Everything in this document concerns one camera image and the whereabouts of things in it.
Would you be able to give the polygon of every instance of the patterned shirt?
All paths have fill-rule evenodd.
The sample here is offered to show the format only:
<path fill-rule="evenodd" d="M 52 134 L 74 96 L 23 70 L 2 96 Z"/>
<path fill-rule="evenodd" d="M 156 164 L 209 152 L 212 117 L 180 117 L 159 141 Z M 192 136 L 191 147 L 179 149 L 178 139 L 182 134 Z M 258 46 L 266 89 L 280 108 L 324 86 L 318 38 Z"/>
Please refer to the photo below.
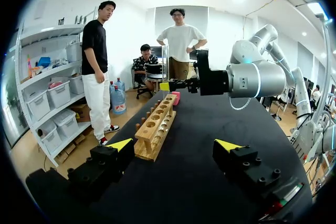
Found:
<path fill-rule="evenodd" d="M 150 55 L 148 61 L 145 61 L 142 56 L 135 60 L 132 69 L 134 71 L 145 71 L 145 64 L 158 64 L 157 57 L 155 55 Z"/>

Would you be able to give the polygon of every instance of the man in black t-shirt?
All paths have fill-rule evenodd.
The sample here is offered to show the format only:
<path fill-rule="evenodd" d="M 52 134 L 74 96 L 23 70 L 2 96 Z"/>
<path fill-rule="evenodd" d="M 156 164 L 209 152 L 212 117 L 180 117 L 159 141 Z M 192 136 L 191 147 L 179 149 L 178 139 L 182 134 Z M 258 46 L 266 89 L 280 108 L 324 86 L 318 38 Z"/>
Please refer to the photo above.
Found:
<path fill-rule="evenodd" d="M 155 55 L 151 54 L 151 47 L 148 44 L 142 45 L 140 51 L 142 56 L 135 60 L 132 67 L 135 80 L 138 82 L 142 81 L 149 90 L 154 90 L 153 83 L 146 78 L 145 64 L 158 64 L 158 59 Z"/>
<path fill-rule="evenodd" d="M 98 19 L 87 23 L 83 30 L 82 78 L 94 136 L 102 145 L 107 144 L 104 133 L 115 132 L 111 125 L 110 82 L 107 73 L 106 33 L 103 24 L 112 16 L 116 4 L 105 1 L 98 8 Z"/>

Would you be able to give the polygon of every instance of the black table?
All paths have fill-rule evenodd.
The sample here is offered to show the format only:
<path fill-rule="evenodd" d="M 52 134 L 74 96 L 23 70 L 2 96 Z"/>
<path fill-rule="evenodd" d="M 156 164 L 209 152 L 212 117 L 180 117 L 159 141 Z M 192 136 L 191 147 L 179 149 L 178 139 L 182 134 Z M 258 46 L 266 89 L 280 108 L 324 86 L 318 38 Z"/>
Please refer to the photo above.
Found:
<path fill-rule="evenodd" d="M 250 145 L 282 176 L 297 176 L 301 197 L 290 201 L 294 216 L 311 205 L 307 176 L 281 128 L 256 99 L 235 111 L 227 95 L 201 97 L 180 90 L 176 118 L 155 163 L 134 158 L 118 184 L 91 207 L 118 223 L 254 223 L 258 209 L 229 182 L 212 158 L 214 139 Z M 135 124 L 162 100 L 156 94 L 110 141 L 134 138 Z M 246 99 L 233 99 L 242 106 Z"/>

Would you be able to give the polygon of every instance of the hair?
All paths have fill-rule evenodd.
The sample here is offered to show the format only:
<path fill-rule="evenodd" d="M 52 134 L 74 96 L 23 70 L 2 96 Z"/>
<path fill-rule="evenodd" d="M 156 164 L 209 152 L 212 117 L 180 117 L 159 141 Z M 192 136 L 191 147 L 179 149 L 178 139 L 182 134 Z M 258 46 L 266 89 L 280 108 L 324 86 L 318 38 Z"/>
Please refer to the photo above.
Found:
<path fill-rule="evenodd" d="M 151 50 L 151 47 L 148 44 L 144 44 L 140 47 L 140 51 L 147 51 L 147 50 Z"/>
<path fill-rule="evenodd" d="M 114 9 L 117 6 L 115 2 L 108 0 L 100 3 L 98 10 L 103 10 L 107 5 L 113 5 Z"/>
<path fill-rule="evenodd" d="M 182 8 L 174 8 L 170 11 L 170 16 L 173 16 L 174 12 L 180 12 L 182 16 L 185 16 L 185 11 Z"/>

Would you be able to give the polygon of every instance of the white storage bin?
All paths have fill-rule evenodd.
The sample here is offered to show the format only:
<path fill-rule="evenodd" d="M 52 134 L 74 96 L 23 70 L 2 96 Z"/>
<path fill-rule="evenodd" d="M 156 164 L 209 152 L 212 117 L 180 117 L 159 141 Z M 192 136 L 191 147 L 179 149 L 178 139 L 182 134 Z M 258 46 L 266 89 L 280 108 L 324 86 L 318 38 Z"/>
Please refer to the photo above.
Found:
<path fill-rule="evenodd" d="M 70 80 L 70 92 L 74 94 L 82 94 L 84 93 L 84 85 L 82 76 L 77 77 L 69 77 Z"/>
<path fill-rule="evenodd" d="M 61 85 L 58 85 L 52 89 L 48 89 L 48 96 L 52 103 L 54 104 L 55 108 L 61 107 L 62 105 L 70 102 L 70 89 L 69 89 L 69 82 L 66 81 Z"/>
<path fill-rule="evenodd" d="M 43 132 L 42 143 L 47 147 L 50 154 L 54 152 L 61 144 L 62 140 L 56 130 L 56 125 L 53 121 L 48 120 L 39 128 Z"/>
<path fill-rule="evenodd" d="M 32 93 L 28 97 L 27 105 L 36 121 L 40 120 L 50 111 L 47 90 L 39 90 Z"/>
<path fill-rule="evenodd" d="M 70 109 L 64 109 L 54 116 L 54 122 L 65 137 L 71 137 L 79 130 L 76 113 Z"/>
<path fill-rule="evenodd" d="M 82 45 L 81 42 L 76 42 L 73 44 L 69 44 L 66 47 L 67 51 L 67 59 L 69 62 L 74 62 L 78 60 L 82 60 Z"/>

